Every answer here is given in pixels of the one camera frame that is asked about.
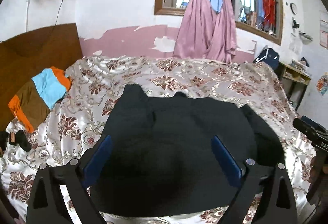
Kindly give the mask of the person right hand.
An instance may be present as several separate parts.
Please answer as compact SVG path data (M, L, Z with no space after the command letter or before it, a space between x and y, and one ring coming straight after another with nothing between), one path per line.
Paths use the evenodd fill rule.
M310 166L311 166L311 170L310 170L310 176L309 176L309 182L313 183L316 180L317 177L317 172L316 172L316 156L314 156L311 160Z

